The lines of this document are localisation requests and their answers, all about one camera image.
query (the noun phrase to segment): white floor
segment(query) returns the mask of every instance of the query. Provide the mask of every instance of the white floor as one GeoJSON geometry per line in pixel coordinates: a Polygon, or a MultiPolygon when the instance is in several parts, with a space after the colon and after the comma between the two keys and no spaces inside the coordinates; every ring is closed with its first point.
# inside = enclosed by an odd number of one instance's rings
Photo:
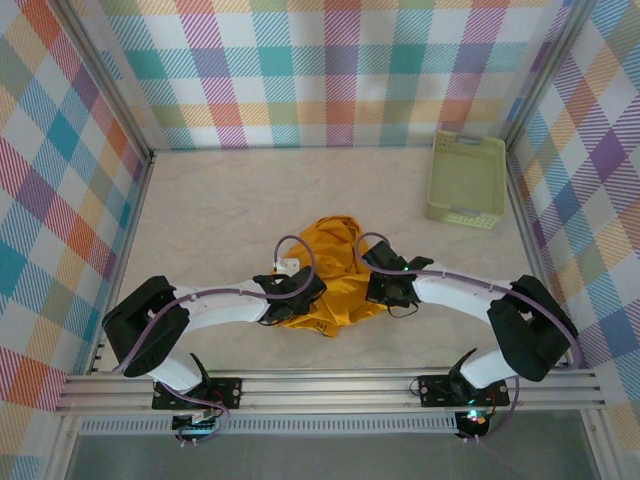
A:
{"type": "MultiPolygon", "coordinates": [[[[268,273],[282,235],[335,214],[387,235],[410,258],[496,280],[528,273],[510,209],[490,231],[424,218],[429,156],[424,148],[160,154],[120,298],[152,275],[218,286],[268,273]]],[[[429,305],[405,319],[380,314],[335,339],[237,323],[180,340],[211,369],[451,366],[494,342],[483,322],[429,305]]],[[[106,352],[100,368],[115,364],[106,352]]]]}

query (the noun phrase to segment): light green basket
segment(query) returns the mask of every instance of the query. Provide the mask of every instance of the light green basket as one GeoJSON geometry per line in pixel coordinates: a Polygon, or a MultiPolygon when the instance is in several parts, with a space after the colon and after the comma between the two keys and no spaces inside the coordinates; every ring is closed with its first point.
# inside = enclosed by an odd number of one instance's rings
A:
{"type": "Polygon", "coordinates": [[[436,132],[426,217],[478,228],[493,228],[507,197],[504,142],[436,132]]]}

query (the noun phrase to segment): crumpled fabric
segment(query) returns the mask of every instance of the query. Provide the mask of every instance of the crumpled fabric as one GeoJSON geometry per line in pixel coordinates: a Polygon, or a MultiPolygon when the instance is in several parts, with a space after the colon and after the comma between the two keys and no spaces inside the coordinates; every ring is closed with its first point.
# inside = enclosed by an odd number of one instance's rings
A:
{"type": "MultiPolygon", "coordinates": [[[[365,300],[371,271],[353,253],[361,234],[358,222],[347,216],[321,218],[300,233],[313,250],[316,274],[327,284],[327,291],[313,303],[308,315],[297,316],[280,326],[307,328],[335,337],[340,328],[385,309],[365,300]]],[[[360,250],[363,254],[368,250],[364,240],[360,242],[360,250]]],[[[285,257],[298,258],[301,268],[311,264],[307,250],[300,244],[285,257]]]]}

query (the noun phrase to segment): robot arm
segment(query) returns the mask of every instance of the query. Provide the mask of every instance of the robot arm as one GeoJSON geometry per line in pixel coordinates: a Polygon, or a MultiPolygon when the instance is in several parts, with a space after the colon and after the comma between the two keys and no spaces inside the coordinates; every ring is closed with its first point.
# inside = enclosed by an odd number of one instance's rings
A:
{"type": "Polygon", "coordinates": [[[183,333],[229,322],[277,325],[294,315],[307,314],[311,304],[326,290],[315,274],[299,294],[283,297],[300,290],[310,275],[311,268],[305,267],[291,277],[259,275],[215,289],[173,287],[166,277],[152,277],[109,312],[102,324],[116,358],[125,364],[122,369],[125,376],[147,374],[173,390],[186,393],[207,378],[197,357],[176,345],[183,333]],[[200,296],[207,292],[215,294],[200,296]],[[133,357],[128,358],[148,329],[151,317],[176,299],[185,300],[160,317],[133,357]]]}
{"type": "Polygon", "coordinates": [[[472,400],[480,389],[517,375],[539,382],[567,352],[570,342],[566,333],[531,305],[555,316],[573,338],[578,335],[571,320],[534,277],[486,282],[447,271],[428,258],[407,262],[386,242],[377,243],[363,260],[373,270],[369,301],[404,308],[435,303],[491,325],[498,345],[485,351],[472,350],[450,371],[449,386],[462,404],[472,400]],[[421,275],[412,273],[418,270],[421,275]]]}
{"type": "MultiPolygon", "coordinates": [[[[497,382],[517,375],[541,381],[569,348],[567,337],[577,337],[569,318],[533,277],[488,283],[445,271],[427,258],[407,262],[385,242],[372,247],[363,260],[373,270],[367,300],[388,307],[436,303],[491,325],[497,345],[472,350],[448,377],[437,380],[452,394],[436,398],[445,402],[437,406],[467,405],[483,395],[486,400],[487,388],[495,391],[497,382]],[[562,323],[560,329],[549,320],[549,312],[556,324],[562,323]]],[[[227,322],[275,325],[306,314],[326,290],[315,275],[307,284],[310,275],[311,268],[305,267],[292,276],[257,276],[211,290],[173,287],[165,277],[152,277],[109,312],[103,326],[125,376],[148,374],[174,392],[206,399],[211,395],[210,379],[195,355],[176,346],[180,335],[227,322]]]]}

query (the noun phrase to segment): checkered pattern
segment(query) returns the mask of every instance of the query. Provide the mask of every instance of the checkered pattern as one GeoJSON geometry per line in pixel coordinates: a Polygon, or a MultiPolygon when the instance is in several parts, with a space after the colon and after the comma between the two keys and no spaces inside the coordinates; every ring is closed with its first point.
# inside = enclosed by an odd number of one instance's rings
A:
{"type": "Polygon", "coordinates": [[[142,161],[45,0],[0,2],[0,478],[35,478],[142,161]]]}
{"type": "Polygon", "coordinates": [[[192,149],[498,135],[572,0],[74,3],[147,135],[192,149]]]}
{"type": "Polygon", "coordinates": [[[555,293],[640,450],[640,1],[601,1],[516,149],[555,293]]]}
{"type": "Polygon", "coordinates": [[[527,73],[527,76],[525,78],[525,81],[522,84],[522,87],[520,88],[518,97],[516,98],[516,100],[513,102],[513,105],[511,106],[511,110],[509,111],[507,120],[506,122],[504,122],[504,125],[502,126],[502,131],[500,133],[501,138],[506,138],[507,135],[509,134],[509,131],[513,127],[513,122],[518,117],[518,114],[520,113],[520,108],[522,107],[524,100],[527,98],[527,96],[531,91],[531,86],[538,79],[538,76],[540,75],[542,68],[547,63],[549,56],[553,53],[554,43],[558,40],[558,37],[562,32],[562,28],[565,26],[574,4],[575,4],[575,0],[565,0],[562,3],[562,6],[560,7],[560,9],[557,11],[556,17],[554,18],[553,23],[551,24],[551,27],[547,32],[547,36],[544,39],[544,42],[542,43],[540,50],[538,50],[538,54],[536,55],[535,60],[531,64],[531,68],[527,73]]]}

